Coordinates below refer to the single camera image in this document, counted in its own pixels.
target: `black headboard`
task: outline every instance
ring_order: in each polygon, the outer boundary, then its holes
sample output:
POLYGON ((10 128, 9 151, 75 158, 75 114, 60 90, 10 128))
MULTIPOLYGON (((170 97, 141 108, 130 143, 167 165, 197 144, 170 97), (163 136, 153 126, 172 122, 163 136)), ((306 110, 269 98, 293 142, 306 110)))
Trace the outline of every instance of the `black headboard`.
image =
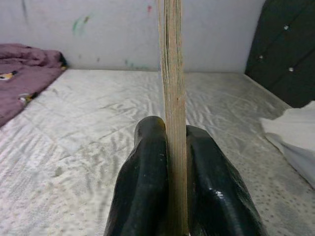
POLYGON ((267 0, 246 72, 292 107, 315 100, 315 0, 267 0))

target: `black rubber grip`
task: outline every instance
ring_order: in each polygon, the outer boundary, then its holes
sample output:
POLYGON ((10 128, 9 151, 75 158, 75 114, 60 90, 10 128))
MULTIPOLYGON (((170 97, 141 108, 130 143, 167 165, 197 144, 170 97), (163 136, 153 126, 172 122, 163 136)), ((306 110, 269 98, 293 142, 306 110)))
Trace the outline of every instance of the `black rubber grip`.
POLYGON ((239 172, 207 131, 187 126, 187 147, 192 167, 191 235, 267 235, 239 172))
POLYGON ((105 236, 153 236, 167 209, 165 125, 159 117, 141 120, 134 149, 116 181, 105 236))

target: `wood grain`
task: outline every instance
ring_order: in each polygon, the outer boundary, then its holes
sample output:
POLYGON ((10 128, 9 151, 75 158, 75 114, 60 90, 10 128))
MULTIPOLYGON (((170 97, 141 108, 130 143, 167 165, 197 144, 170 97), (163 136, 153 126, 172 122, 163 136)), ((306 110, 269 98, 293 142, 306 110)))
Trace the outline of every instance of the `wood grain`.
POLYGON ((186 113, 181 47, 181 0, 160 2, 159 41, 168 142, 168 234, 188 234, 186 113))

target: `white wall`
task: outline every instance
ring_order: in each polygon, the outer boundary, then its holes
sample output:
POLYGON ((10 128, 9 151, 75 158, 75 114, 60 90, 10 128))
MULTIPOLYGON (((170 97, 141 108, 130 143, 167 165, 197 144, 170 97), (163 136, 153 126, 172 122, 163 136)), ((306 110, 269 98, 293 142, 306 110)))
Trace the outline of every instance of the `white wall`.
MULTIPOLYGON (((185 70, 243 72, 263 2, 183 0, 185 70)), ((75 68, 159 67, 156 0, 0 0, 0 9, 0 43, 60 50, 75 68)))

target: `quilted mattress cover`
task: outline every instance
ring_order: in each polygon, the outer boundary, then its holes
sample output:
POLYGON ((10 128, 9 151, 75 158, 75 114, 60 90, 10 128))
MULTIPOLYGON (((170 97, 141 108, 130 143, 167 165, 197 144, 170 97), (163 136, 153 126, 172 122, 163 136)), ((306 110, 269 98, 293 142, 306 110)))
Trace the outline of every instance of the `quilted mattress cover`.
MULTIPOLYGON (((315 192, 263 136, 289 106, 241 74, 188 73, 187 123, 239 170, 271 236, 315 235, 315 192)), ((0 235, 103 235, 118 171, 157 72, 67 70, 0 129, 0 235)))

